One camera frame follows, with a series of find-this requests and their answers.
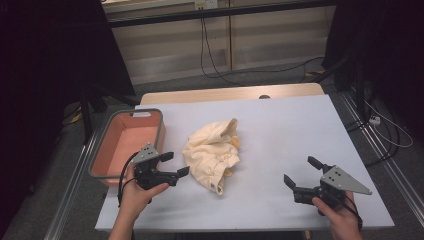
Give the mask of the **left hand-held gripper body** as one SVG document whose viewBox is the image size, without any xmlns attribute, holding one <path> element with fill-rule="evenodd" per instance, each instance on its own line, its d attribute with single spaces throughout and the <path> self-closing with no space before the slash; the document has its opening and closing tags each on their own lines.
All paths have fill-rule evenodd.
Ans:
<svg viewBox="0 0 424 240">
<path fill-rule="evenodd" d="M 153 145 L 146 144 L 131 160 L 134 165 L 134 177 L 141 188 L 149 190 L 162 183 L 176 185 L 178 179 L 170 178 L 170 172 L 157 169 L 158 163 L 161 162 L 160 155 Z"/>
</svg>

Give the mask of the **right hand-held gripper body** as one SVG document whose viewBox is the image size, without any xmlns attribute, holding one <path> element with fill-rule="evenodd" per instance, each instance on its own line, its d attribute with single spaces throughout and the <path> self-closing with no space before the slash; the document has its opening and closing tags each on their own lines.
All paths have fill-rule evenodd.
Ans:
<svg viewBox="0 0 424 240">
<path fill-rule="evenodd" d="M 327 170 L 320 178 L 320 185 L 314 188 L 298 187 L 293 184 L 294 201 L 312 205 L 317 197 L 331 208 L 340 206 L 346 199 L 346 192 L 371 195 L 372 191 L 338 166 Z"/>
</svg>

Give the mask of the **cream knitted garment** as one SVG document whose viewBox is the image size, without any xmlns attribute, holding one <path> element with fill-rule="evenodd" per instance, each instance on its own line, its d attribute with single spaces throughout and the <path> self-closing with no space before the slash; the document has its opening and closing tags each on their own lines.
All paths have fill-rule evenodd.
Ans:
<svg viewBox="0 0 424 240">
<path fill-rule="evenodd" d="M 218 196 L 224 193 L 225 178 L 240 162 L 240 140 L 235 118 L 213 122 L 196 130 L 183 149 L 183 157 L 194 179 Z"/>
</svg>

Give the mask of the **pink basket with grey rim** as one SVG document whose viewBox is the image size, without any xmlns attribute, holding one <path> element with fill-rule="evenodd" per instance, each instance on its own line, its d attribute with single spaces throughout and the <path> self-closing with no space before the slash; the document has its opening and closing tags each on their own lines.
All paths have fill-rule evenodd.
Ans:
<svg viewBox="0 0 424 240">
<path fill-rule="evenodd" d="M 151 144 L 162 152 L 166 128 L 158 109 L 115 112 L 94 148 L 89 174 L 106 186 L 117 186 L 129 157 Z"/>
</svg>

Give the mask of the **person's left hand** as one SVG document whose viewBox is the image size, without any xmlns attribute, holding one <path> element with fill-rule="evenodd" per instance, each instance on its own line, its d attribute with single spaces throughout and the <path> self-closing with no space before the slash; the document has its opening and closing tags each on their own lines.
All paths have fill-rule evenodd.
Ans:
<svg viewBox="0 0 424 240">
<path fill-rule="evenodd" d="M 134 165 L 130 164 L 126 172 L 119 216 L 135 221 L 152 198 L 167 190 L 168 187 L 167 183 L 162 183 L 149 190 L 141 188 L 134 179 Z"/>
</svg>

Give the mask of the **person's right hand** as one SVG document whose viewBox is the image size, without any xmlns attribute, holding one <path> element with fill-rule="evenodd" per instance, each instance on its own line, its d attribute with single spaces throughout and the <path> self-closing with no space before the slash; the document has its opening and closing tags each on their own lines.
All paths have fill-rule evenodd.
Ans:
<svg viewBox="0 0 424 240">
<path fill-rule="evenodd" d="M 333 231 L 338 230 L 341 233 L 359 231 L 357 217 L 345 207 L 341 207 L 339 210 L 333 210 L 318 197 L 314 197 L 312 203 L 328 218 Z"/>
</svg>

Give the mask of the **white table cover sheet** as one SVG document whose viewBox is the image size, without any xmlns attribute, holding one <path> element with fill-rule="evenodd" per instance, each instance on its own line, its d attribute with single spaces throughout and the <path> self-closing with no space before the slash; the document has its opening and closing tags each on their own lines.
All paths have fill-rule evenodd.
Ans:
<svg viewBox="0 0 424 240">
<path fill-rule="evenodd" d="M 184 166 L 190 135 L 216 121 L 235 118 L 240 163 L 217 195 L 192 176 L 154 197 L 135 223 L 138 232 L 224 232 L 324 229 L 315 207 L 297 204 L 284 184 L 315 187 L 322 175 L 310 156 L 337 165 L 368 187 L 354 197 L 366 229 L 390 227 L 393 220 L 364 167 L 330 98 L 326 95 L 199 103 L 161 104 L 164 149 L 174 152 L 163 171 Z"/>
</svg>

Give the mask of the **wooden table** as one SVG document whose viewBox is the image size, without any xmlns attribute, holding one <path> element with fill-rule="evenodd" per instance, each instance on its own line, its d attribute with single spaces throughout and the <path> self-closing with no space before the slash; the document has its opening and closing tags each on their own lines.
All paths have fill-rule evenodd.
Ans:
<svg viewBox="0 0 424 240">
<path fill-rule="evenodd" d="M 324 90 L 318 83 L 298 83 L 147 93 L 141 98 L 140 104 L 276 99 L 316 95 L 324 95 Z"/>
</svg>

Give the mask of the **black tripod stand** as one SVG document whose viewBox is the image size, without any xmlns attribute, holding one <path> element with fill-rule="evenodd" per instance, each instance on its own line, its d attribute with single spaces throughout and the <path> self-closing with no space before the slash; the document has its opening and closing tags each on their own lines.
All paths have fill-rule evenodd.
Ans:
<svg viewBox="0 0 424 240">
<path fill-rule="evenodd" d="M 107 104 L 103 99 L 104 96 L 112 97 L 129 106 L 136 106 L 138 102 L 128 95 L 120 94 L 114 90 L 108 89 L 96 83 L 81 82 L 79 84 L 80 98 L 79 103 L 84 126 L 84 143 L 87 144 L 93 135 L 93 126 L 90 117 L 90 107 L 95 112 L 105 112 Z"/>
<path fill-rule="evenodd" d="M 364 71 L 359 57 L 354 52 L 348 51 L 339 61 L 326 69 L 318 77 L 315 77 L 312 82 L 321 83 L 330 76 L 333 77 L 335 88 L 338 91 L 347 91 L 351 87 L 354 87 L 356 111 L 359 114 L 359 119 L 367 122 Z"/>
</svg>

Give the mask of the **black curtain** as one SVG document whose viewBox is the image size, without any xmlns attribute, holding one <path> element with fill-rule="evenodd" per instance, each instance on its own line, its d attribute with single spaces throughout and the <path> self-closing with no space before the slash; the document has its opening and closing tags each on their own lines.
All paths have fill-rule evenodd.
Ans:
<svg viewBox="0 0 424 240">
<path fill-rule="evenodd" d="M 376 94 L 424 139 L 424 0 L 337 0 L 322 66 L 347 56 L 336 88 L 348 89 L 361 65 Z"/>
<path fill-rule="evenodd" d="M 134 90 L 102 0 L 0 0 L 0 190 L 34 183 L 83 91 Z"/>
</svg>

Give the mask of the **aluminium floor rail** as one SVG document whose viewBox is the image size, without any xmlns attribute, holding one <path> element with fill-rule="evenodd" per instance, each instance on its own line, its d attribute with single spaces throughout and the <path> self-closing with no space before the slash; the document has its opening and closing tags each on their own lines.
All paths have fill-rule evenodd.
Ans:
<svg viewBox="0 0 424 240">
<path fill-rule="evenodd" d="M 371 170 L 378 167 L 385 169 L 409 209 L 424 227 L 424 193 L 418 190 L 419 178 L 412 176 L 419 169 L 416 165 L 418 154 L 414 153 L 418 148 L 418 141 L 396 122 L 395 116 L 385 105 L 365 101 L 368 120 L 372 115 L 379 116 L 381 123 L 378 126 L 371 125 L 368 120 L 360 120 L 353 94 L 354 92 L 343 92 L 340 93 L 340 98 L 354 120 L 348 124 L 348 132 L 361 132 L 376 154 L 372 160 L 364 162 L 365 167 Z"/>
<path fill-rule="evenodd" d="M 88 239 L 95 236 L 96 200 L 94 193 L 89 191 L 94 181 L 88 173 L 95 146 L 95 136 L 84 142 L 43 240 Z"/>
</svg>

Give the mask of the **long wall desk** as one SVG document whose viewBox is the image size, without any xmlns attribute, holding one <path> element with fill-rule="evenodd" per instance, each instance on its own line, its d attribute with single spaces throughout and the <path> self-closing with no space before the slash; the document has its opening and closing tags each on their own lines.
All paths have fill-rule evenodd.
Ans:
<svg viewBox="0 0 424 240">
<path fill-rule="evenodd" d="M 195 19 L 236 16 L 245 14 L 266 13 L 275 11 L 298 10 L 326 6 L 336 6 L 338 0 L 289 0 L 287 2 L 247 5 L 239 7 L 224 7 L 211 10 L 193 10 L 180 13 L 169 13 L 153 16 L 137 16 L 109 20 L 109 28 L 120 28 L 137 25 L 177 22 Z"/>
</svg>

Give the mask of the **white wall socket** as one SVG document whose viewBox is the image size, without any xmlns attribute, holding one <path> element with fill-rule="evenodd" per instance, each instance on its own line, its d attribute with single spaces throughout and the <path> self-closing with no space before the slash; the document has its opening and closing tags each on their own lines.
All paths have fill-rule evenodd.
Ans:
<svg viewBox="0 0 424 240">
<path fill-rule="evenodd" d="M 217 9 L 218 0 L 196 0 L 194 6 L 196 10 Z"/>
</svg>

